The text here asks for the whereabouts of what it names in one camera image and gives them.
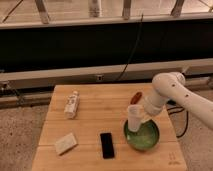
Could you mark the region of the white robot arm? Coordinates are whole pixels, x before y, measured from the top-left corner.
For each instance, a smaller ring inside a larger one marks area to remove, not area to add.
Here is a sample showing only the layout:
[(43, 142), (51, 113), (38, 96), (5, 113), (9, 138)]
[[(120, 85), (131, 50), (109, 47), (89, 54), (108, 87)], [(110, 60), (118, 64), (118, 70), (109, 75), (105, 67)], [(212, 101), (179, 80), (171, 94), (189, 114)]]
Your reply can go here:
[(152, 90), (142, 101), (145, 113), (156, 116), (169, 100), (173, 100), (213, 130), (213, 102), (191, 92), (184, 84), (185, 77), (179, 72), (155, 75)]

